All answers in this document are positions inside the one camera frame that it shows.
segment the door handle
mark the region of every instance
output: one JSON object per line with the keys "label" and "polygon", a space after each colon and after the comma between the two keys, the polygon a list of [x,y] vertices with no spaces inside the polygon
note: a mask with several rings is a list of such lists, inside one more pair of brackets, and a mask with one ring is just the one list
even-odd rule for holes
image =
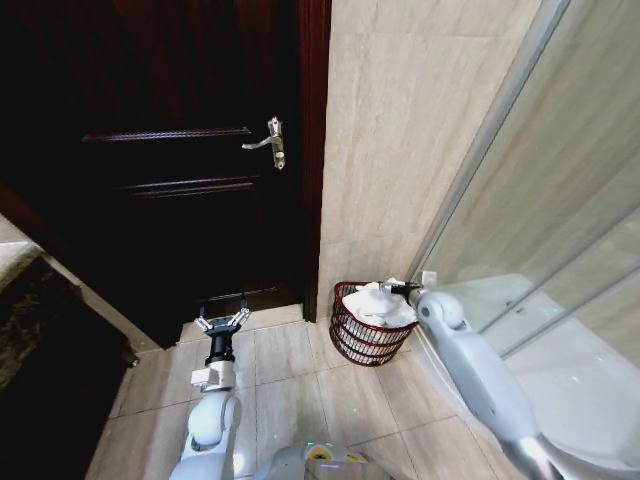
{"label": "door handle", "polygon": [[285,165],[284,161],[284,142],[282,140],[282,122],[278,117],[273,117],[267,122],[269,127],[269,136],[258,143],[243,143],[242,148],[245,150],[256,150],[271,144],[273,151],[273,166],[278,170],[282,170]]}

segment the floor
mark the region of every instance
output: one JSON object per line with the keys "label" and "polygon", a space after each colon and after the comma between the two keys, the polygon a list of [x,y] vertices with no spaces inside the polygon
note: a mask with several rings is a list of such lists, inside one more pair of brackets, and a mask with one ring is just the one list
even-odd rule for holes
{"label": "floor", "polygon": [[[188,324],[176,347],[141,355],[87,479],[168,478],[200,396],[189,379],[208,355],[202,338]],[[234,349],[243,406],[236,478],[251,478],[279,448],[307,440],[353,447],[399,479],[523,478],[439,397],[408,343],[382,367],[359,367],[334,350],[326,321],[305,323],[292,305],[254,313]]]}

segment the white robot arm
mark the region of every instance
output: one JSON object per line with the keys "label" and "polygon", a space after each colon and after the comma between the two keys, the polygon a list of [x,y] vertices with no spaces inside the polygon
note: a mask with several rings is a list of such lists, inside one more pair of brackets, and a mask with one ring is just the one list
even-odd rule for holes
{"label": "white robot arm", "polygon": [[243,306],[235,316],[212,322],[202,313],[196,324],[211,337],[211,355],[205,368],[191,374],[191,384],[205,395],[189,414],[189,432],[171,480],[233,479],[233,448],[242,407],[233,395],[236,377],[232,337],[250,312]]}
{"label": "white robot arm", "polygon": [[452,295],[414,288],[406,292],[418,320],[471,413],[493,432],[511,462],[528,478],[638,479],[637,470],[590,464],[555,447],[541,432],[529,399],[498,354],[466,322]]}

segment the dark wooden door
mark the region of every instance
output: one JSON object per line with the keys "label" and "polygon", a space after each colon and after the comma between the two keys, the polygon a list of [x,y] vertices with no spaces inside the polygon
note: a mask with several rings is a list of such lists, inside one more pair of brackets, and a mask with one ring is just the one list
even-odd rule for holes
{"label": "dark wooden door", "polygon": [[[16,161],[2,179],[46,220],[45,248],[165,347],[198,299],[300,301],[294,0],[4,8]],[[266,137],[273,116],[282,171],[269,146],[241,148]]]}

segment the white cloth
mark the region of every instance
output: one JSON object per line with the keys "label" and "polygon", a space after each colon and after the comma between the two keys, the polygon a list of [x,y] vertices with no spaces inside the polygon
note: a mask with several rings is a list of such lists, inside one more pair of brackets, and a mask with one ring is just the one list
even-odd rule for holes
{"label": "white cloth", "polygon": [[[390,278],[388,282],[401,283]],[[377,282],[356,287],[357,292],[342,299],[351,314],[367,325],[399,328],[416,321],[416,313],[402,295],[380,290]]]}

